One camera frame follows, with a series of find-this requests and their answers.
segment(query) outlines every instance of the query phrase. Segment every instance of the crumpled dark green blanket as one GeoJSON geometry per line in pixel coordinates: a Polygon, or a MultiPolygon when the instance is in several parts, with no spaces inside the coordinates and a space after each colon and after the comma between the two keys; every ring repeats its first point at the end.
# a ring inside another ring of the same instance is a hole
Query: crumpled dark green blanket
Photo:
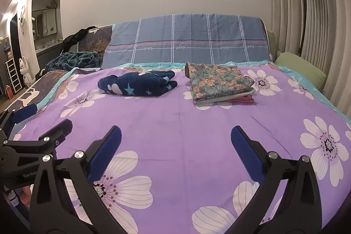
{"type": "Polygon", "coordinates": [[[48,62],[45,71],[55,69],[70,71],[75,67],[98,68],[101,66],[100,58],[97,52],[67,52],[48,62]]]}

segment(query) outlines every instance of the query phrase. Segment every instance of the white rack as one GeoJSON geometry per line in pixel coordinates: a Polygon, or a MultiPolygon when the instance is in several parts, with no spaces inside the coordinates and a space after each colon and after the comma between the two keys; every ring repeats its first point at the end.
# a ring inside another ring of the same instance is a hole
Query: white rack
{"type": "Polygon", "coordinates": [[[8,79],[10,80],[10,83],[12,85],[13,93],[16,94],[22,89],[22,85],[20,82],[20,78],[18,77],[14,59],[5,62],[5,67],[8,79]]]}

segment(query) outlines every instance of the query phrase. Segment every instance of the purple floral bed sheet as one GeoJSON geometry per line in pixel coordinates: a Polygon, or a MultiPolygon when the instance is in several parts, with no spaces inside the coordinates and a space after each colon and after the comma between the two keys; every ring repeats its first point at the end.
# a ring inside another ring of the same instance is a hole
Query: purple floral bed sheet
{"type": "MultiPolygon", "coordinates": [[[[183,71],[176,73],[178,87],[171,92],[142,98],[102,94],[98,89],[100,78],[128,70],[72,75],[75,89],[59,89],[61,94],[16,136],[38,138],[68,118],[73,130],[57,148],[58,158],[65,158],[86,150],[117,125],[122,143],[94,186],[118,222],[130,234],[214,234],[229,228],[259,187],[231,145],[231,129],[240,125],[267,151],[287,159],[311,158],[325,225],[350,191],[350,126],[270,65],[240,70],[255,80],[252,105],[222,102],[196,107],[183,71]]],[[[66,185],[78,216],[90,222],[72,182],[66,180],[66,185]]],[[[274,216],[284,186],[263,223],[274,216]]]]}

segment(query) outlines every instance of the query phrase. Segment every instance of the blue gripper pad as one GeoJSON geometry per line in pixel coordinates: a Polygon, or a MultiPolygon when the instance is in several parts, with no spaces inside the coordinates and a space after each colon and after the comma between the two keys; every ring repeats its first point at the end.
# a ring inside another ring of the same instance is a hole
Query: blue gripper pad
{"type": "Polygon", "coordinates": [[[93,183],[101,179],[122,141],[122,132],[117,126],[109,131],[104,142],[89,162],[88,181],[93,183]]]}
{"type": "Polygon", "coordinates": [[[35,104],[28,105],[20,110],[15,111],[12,115],[11,121],[18,124],[36,114],[37,111],[38,109],[35,104]]]}
{"type": "Polygon", "coordinates": [[[232,129],[231,140],[251,179],[262,184],[265,179],[263,162],[237,126],[232,129]]]}

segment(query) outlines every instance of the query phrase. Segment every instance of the floor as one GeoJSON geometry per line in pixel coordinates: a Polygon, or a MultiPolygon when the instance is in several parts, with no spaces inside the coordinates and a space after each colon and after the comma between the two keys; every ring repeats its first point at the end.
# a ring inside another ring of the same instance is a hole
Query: floor
{"type": "Polygon", "coordinates": [[[16,93],[14,95],[13,98],[11,98],[10,100],[7,97],[1,98],[0,99],[0,111],[5,110],[6,108],[8,108],[8,106],[13,103],[16,99],[18,99],[22,94],[25,93],[25,89],[21,89],[18,93],[16,93]]]}

